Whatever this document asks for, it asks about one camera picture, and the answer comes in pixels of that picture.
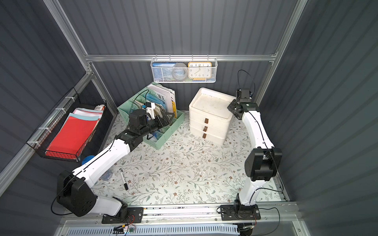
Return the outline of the white ribbed front cover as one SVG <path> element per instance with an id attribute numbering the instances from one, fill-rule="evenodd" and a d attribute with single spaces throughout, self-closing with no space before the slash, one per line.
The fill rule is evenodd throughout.
<path id="1" fill-rule="evenodd" d="M 66 236 L 238 236 L 233 224 L 70 227 Z"/>

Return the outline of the white magazine in organizer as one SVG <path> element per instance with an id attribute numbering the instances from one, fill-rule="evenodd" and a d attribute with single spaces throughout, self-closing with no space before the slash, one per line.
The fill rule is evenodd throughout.
<path id="1" fill-rule="evenodd" d="M 176 94 L 175 91 L 161 85 L 149 84 L 147 88 L 150 91 L 154 91 L 156 97 L 165 102 L 165 110 L 170 113 L 174 113 L 174 117 L 177 118 L 176 107 Z"/>

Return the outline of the white three-drawer storage unit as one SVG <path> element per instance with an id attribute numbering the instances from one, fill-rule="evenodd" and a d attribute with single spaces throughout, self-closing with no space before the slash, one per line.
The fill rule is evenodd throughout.
<path id="1" fill-rule="evenodd" d="M 234 96 L 200 88 L 189 105 L 190 132 L 217 145 L 223 145 L 233 114 L 228 106 Z"/>

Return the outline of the black white marker pen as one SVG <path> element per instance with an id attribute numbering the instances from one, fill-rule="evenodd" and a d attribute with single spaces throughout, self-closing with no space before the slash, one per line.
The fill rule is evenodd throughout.
<path id="1" fill-rule="evenodd" d="M 123 182 L 124 189 L 127 191 L 129 189 L 128 184 L 126 182 L 125 176 L 124 176 L 124 171 L 122 169 L 119 169 L 119 173 L 121 176 L 121 180 Z"/>

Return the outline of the blue-lid clear jar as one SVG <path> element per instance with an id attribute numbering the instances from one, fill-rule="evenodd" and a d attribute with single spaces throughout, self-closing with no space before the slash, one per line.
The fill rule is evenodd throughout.
<path id="1" fill-rule="evenodd" d="M 82 165 L 88 163 L 90 160 L 92 160 L 95 156 L 94 155 L 89 155 L 87 157 L 85 157 L 83 160 L 82 160 Z M 100 177 L 99 177 L 99 181 L 109 181 L 111 178 L 113 177 L 113 171 L 108 169 L 107 171 L 105 171 Z"/>

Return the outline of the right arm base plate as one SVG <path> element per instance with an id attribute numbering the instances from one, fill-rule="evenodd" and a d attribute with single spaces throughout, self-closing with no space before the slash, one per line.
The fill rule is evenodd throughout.
<path id="1" fill-rule="evenodd" d="M 252 206 L 234 206 L 234 205 L 221 205 L 217 208 L 222 221 L 234 220 L 260 220 L 260 211 L 257 205 Z"/>

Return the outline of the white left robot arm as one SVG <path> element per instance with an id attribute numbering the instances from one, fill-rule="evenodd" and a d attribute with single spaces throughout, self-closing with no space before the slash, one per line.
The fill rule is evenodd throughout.
<path id="1" fill-rule="evenodd" d="M 144 109 L 134 110 L 126 129 L 116 135 L 107 148 L 75 170 L 59 174 L 54 202 L 78 217 L 99 213 L 126 221 L 127 203 L 115 197 L 98 196 L 92 187 L 110 167 L 141 144 L 145 136 L 171 125 L 173 118 L 173 113 L 151 115 Z"/>

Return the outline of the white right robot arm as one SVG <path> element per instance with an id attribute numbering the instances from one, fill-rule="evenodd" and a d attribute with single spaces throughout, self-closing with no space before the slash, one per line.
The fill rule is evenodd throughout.
<path id="1" fill-rule="evenodd" d="M 227 108 L 245 125 L 253 148 L 245 160 L 247 179 L 234 201 L 234 211 L 252 212 L 253 207 L 256 207 L 258 192 L 265 190 L 264 185 L 278 173 L 283 154 L 268 138 L 259 107 L 252 102 L 252 92 L 248 88 L 239 88 L 236 98 Z"/>

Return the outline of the mint green file organizer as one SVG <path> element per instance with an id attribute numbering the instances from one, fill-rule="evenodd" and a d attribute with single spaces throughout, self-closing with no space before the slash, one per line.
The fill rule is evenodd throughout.
<path id="1" fill-rule="evenodd" d="M 124 119 L 125 124 L 129 123 L 131 112 L 137 109 L 145 109 L 146 102 L 153 102 L 156 104 L 156 108 L 154 110 L 154 113 L 156 115 L 161 115 L 162 112 L 167 112 L 165 110 L 165 102 L 158 99 L 153 90 L 150 91 L 147 87 L 145 87 L 118 107 L 118 111 Z M 178 110 L 178 108 L 177 115 L 178 117 L 173 119 L 172 125 L 154 131 L 153 138 L 149 140 L 144 137 L 144 142 L 154 147 L 155 149 L 160 149 L 184 121 L 185 115 L 182 111 Z"/>

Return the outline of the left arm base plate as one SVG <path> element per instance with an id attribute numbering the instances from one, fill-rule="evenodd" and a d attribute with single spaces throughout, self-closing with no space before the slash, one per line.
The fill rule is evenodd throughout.
<path id="1" fill-rule="evenodd" d="M 143 207 L 122 207 L 115 216 L 105 214 L 102 224 L 125 224 L 141 223 L 143 217 Z"/>

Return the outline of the blue box in basket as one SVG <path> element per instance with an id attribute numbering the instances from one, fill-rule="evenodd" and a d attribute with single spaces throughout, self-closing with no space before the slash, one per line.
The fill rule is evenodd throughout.
<path id="1" fill-rule="evenodd" d="M 176 63 L 162 63 L 154 62 L 151 64 L 152 74 L 154 81 L 162 83 L 164 81 L 170 81 L 172 77 L 172 69 Z"/>

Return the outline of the yellow alarm clock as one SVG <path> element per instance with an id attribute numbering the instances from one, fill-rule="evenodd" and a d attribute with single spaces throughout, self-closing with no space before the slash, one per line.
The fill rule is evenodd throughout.
<path id="1" fill-rule="evenodd" d="M 188 77 L 193 80 L 207 80 L 212 77 L 211 62 L 189 62 Z"/>

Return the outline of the grey tape roll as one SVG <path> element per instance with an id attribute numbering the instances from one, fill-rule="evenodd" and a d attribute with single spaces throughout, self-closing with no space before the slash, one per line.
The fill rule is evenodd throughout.
<path id="1" fill-rule="evenodd" d="M 176 63 L 172 70 L 171 75 L 175 81 L 183 81 L 187 78 L 188 70 L 187 65 L 184 63 Z"/>

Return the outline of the red paper folder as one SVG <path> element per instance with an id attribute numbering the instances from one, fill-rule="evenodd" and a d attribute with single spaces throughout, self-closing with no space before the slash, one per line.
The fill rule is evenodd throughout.
<path id="1" fill-rule="evenodd" d="M 76 154 L 101 118 L 101 115 L 75 112 L 69 114 L 61 130 L 46 149 L 48 155 L 55 152 Z"/>

